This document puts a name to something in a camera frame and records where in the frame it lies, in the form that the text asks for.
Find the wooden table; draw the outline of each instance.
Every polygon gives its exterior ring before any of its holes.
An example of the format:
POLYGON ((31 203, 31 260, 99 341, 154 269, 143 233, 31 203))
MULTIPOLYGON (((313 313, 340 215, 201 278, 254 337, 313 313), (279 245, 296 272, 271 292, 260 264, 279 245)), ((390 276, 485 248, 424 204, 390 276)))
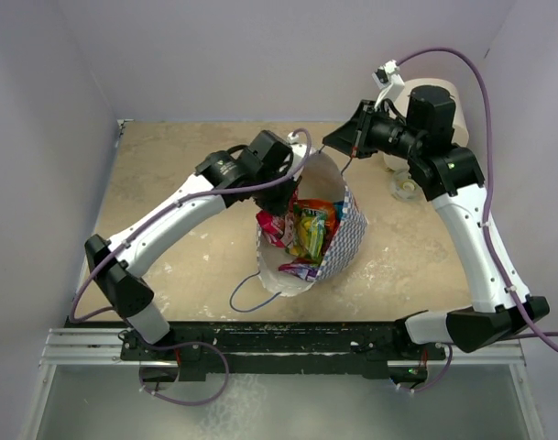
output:
MULTIPOLYGON (((120 144, 97 232, 109 237, 132 225, 176 191, 205 156, 248 144, 261 129, 285 137, 297 127, 314 145, 335 123, 130 123, 120 144)), ((338 165, 347 157, 325 150, 338 165)), ((388 189, 391 173, 380 155, 355 160, 345 176, 369 226, 360 254, 334 278, 253 313, 228 305, 235 286, 257 270, 257 207, 246 201, 209 219, 167 251, 144 277, 169 320, 343 321, 394 320, 420 310, 467 306, 465 275, 438 215, 423 198, 400 202, 388 189)), ((269 297, 258 279, 235 304, 249 308, 269 297)), ((95 285, 78 314, 107 305, 95 285)), ((118 320, 104 313, 96 320, 118 320)))

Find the blue and white checkered fabric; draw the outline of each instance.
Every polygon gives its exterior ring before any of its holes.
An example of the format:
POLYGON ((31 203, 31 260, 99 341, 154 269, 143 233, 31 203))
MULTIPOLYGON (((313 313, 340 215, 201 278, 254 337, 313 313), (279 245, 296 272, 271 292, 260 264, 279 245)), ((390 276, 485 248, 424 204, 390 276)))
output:
POLYGON ((340 226, 332 239, 332 244, 323 257, 316 281, 327 280, 344 270, 354 259, 362 238, 367 230, 368 221, 358 210, 354 195, 345 185, 344 209, 340 226))

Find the metal frame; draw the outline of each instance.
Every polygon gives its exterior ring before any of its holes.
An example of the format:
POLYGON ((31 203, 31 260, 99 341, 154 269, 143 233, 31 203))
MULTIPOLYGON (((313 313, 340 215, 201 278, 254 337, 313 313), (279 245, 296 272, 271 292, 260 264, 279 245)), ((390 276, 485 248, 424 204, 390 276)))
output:
MULTIPOLYGON (((120 359, 122 341, 118 338, 118 334, 121 331, 122 328, 56 328, 49 330, 40 360, 33 401, 21 439, 36 440, 58 366, 140 366, 139 361, 120 359)), ((432 360, 428 364, 444 365, 445 361, 432 360)), ((411 365, 414 365, 414 361, 388 362, 389 367, 411 365)), ((532 440, 544 440, 541 419, 531 396, 525 359, 519 341, 499 342, 469 354, 455 347, 453 365, 509 365, 529 437, 532 440)), ((176 364, 151 360, 142 361, 142 366, 176 366, 176 364)))

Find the gray wall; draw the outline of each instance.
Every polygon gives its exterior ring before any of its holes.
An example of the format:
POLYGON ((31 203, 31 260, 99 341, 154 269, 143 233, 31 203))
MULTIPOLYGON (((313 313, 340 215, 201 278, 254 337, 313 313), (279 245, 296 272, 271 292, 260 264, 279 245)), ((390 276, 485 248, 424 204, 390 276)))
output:
MULTIPOLYGON (((518 1, 484 75, 495 134, 493 212, 521 277, 550 301, 540 327, 558 330, 558 0, 518 1)), ((476 133, 481 124, 477 117, 476 133)), ((540 341, 525 342, 524 351, 547 434, 557 440, 558 355, 540 341)))
MULTIPOLYGON (((118 117, 343 120, 391 58, 450 45, 481 61, 515 0, 59 3, 118 117)), ((404 71, 470 80, 444 55, 404 71)))
POLYGON ((0 0, 0 440, 16 438, 67 313, 115 134, 56 5, 0 0))

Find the table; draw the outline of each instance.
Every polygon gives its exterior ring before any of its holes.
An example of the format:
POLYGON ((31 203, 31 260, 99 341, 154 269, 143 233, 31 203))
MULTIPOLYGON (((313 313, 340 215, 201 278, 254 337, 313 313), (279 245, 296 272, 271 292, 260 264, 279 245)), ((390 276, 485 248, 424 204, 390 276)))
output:
MULTIPOLYGON (((314 145, 337 123, 139 123, 126 126, 96 232, 109 237, 127 228, 176 191, 205 156, 248 144, 261 129, 282 137, 306 127, 314 145)), ((347 157, 325 150, 344 166, 347 157)), ((424 198, 402 202, 388 189, 391 173, 380 155, 355 160, 345 172, 369 222, 361 251, 334 278, 253 313, 228 305, 235 286, 257 270, 257 207, 246 201, 199 225, 167 251, 144 277, 168 320, 389 321, 429 310, 469 305, 464 271, 443 222, 424 198)), ((249 308, 269 297, 258 279, 235 299, 249 308)), ((78 315, 107 305, 93 285, 78 315)), ((114 321, 114 313, 95 320, 114 321)))

